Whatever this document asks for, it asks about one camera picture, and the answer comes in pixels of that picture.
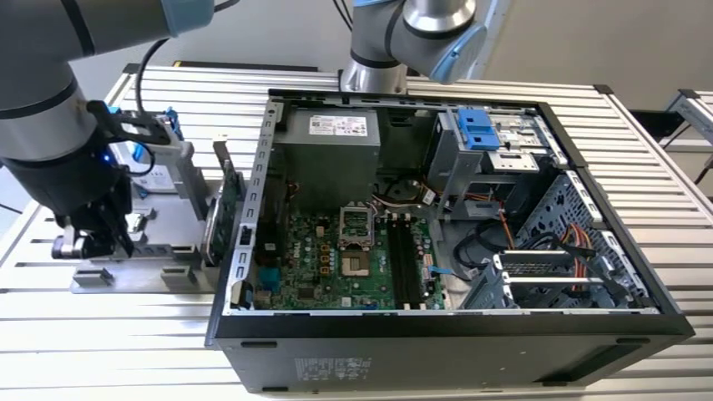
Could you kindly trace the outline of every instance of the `side panel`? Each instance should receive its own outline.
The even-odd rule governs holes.
[[[283,338],[272,342],[243,338],[219,344],[249,391],[292,392],[531,388],[568,374],[575,379],[568,385],[582,386],[670,344],[666,337],[651,340],[551,336]]]

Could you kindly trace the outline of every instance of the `orange wire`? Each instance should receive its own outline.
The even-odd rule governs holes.
[[[515,249],[514,235],[511,234],[511,227],[508,227],[508,222],[506,220],[506,215],[500,211],[500,222],[503,223],[503,228],[506,229],[506,235],[508,237],[508,245],[511,249]]]

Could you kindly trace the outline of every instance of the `white wall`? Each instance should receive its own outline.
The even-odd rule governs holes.
[[[486,79],[610,84],[631,108],[713,89],[713,1],[515,0]]]

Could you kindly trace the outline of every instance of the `sticker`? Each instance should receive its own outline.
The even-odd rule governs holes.
[[[371,358],[296,358],[298,379],[304,382],[366,380]]]
[[[430,206],[434,203],[434,199],[436,198],[436,192],[432,190],[428,190],[424,195],[424,203]]]
[[[314,115],[310,117],[311,135],[368,136],[367,117]]]
[[[145,165],[138,166],[139,167],[134,168],[139,170],[149,168]],[[169,174],[169,167],[166,167],[165,165],[155,165],[153,172],[149,173],[149,175],[145,175],[143,177],[134,177],[134,182],[142,185],[150,192],[157,190],[177,191],[177,185],[174,184],[174,180],[171,179],[171,175]]]

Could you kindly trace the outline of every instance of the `motherboard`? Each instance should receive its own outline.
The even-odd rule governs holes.
[[[274,269],[272,278],[262,280],[258,307],[444,308],[440,280],[428,269],[436,259],[426,221],[376,217],[367,210],[360,214],[360,206],[350,206],[339,214],[291,213],[288,252],[279,272]]]

